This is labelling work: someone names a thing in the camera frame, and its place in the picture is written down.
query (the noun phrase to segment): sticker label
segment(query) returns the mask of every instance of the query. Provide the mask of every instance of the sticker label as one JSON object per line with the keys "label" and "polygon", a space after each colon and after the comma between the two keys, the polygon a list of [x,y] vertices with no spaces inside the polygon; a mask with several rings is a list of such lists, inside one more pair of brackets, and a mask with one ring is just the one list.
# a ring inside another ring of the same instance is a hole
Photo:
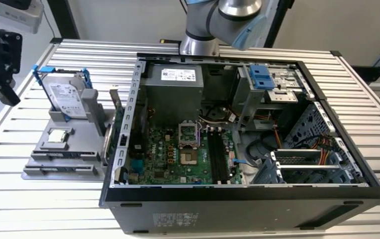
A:
{"label": "sticker label", "polygon": [[77,95],[76,88],[69,84],[49,84],[52,99],[57,102],[61,112],[73,117],[87,117],[84,106]]}
{"label": "sticker label", "polygon": [[196,81],[196,70],[163,69],[163,81]]}
{"label": "sticker label", "polygon": [[234,122],[234,120],[236,120],[236,115],[234,115],[233,113],[230,113],[230,116],[229,116],[229,118],[228,118],[228,121],[229,121],[229,122]]}
{"label": "sticker label", "polygon": [[153,213],[156,227],[193,227],[198,213]]}

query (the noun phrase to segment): metal rail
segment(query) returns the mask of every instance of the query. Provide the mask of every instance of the metal rail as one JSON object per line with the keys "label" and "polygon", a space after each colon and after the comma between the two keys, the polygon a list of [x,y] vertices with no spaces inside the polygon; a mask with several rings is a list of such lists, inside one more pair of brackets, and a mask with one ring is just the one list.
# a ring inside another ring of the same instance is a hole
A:
{"label": "metal rail", "polygon": [[[51,45],[39,65],[67,70],[87,67],[99,103],[112,108],[108,90],[127,102],[137,52],[177,54],[175,44],[108,43],[64,40]],[[224,57],[304,61],[329,104],[380,179],[380,100],[341,57],[328,51],[221,47]],[[108,210],[99,209],[101,182],[24,181],[20,178],[48,122],[49,103],[31,75],[20,86],[21,103],[0,113],[0,238],[41,236],[117,237],[123,232]],[[208,234],[177,238],[210,238]],[[380,206],[324,232],[214,234],[216,238],[380,238]]]}

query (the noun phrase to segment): ram slot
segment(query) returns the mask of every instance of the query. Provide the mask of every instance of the ram slot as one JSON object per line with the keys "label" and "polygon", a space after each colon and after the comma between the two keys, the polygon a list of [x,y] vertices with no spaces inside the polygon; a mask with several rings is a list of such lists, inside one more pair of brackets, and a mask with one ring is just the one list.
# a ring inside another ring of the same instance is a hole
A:
{"label": "ram slot", "polygon": [[221,139],[221,133],[217,131],[208,132],[208,149],[209,149],[210,170],[212,170],[212,183],[226,184],[228,174],[226,174],[224,144]]}

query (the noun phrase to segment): blue clip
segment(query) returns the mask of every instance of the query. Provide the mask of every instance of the blue clip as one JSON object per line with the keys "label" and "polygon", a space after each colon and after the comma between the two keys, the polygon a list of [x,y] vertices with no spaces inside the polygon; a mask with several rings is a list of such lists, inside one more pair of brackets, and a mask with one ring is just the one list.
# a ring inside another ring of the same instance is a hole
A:
{"label": "blue clip", "polygon": [[248,163],[245,160],[240,160],[240,159],[236,159],[236,158],[233,158],[232,161],[234,163]]}
{"label": "blue clip", "polygon": [[269,76],[266,66],[250,65],[249,76],[254,82],[254,88],[258,90],[272,90],[276,88],[273,79]]}
{"label": "blue clip", "polygon": [[85,87],[88,89],[92,89],[92,83],[91,83],[91,78],[89,78],[89,71],[87,70],[87,68],[84,68],[81,70],[83,74],[84,74],[84,78],[85,78]]}
{"label": "blue clip", "polygon": [[32,75],[36,79],[36,82],[40,86],[43,86],[43,81],[41,81],[41,78],[39,77],[39,74],[37,74],[37,65],[33,65],[32,66]]}
{"label": "blue clip", "polygon": [[53,73],[56,71],[56,68],[53,68],[52,66],[43,66],[39,71],[41,73]]}

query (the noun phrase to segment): motherboard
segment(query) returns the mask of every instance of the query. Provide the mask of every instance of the motherboard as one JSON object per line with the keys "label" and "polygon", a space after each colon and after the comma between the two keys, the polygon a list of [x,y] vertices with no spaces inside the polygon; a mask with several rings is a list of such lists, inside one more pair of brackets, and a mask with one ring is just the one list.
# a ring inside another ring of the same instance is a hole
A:
{"label": "motherboard", "polygon": [[230,131],[204,129],[194,123],[176,128],[152,127],[148,130],[147,154],[132,166],[129,183],[153,184],[241,184]]}

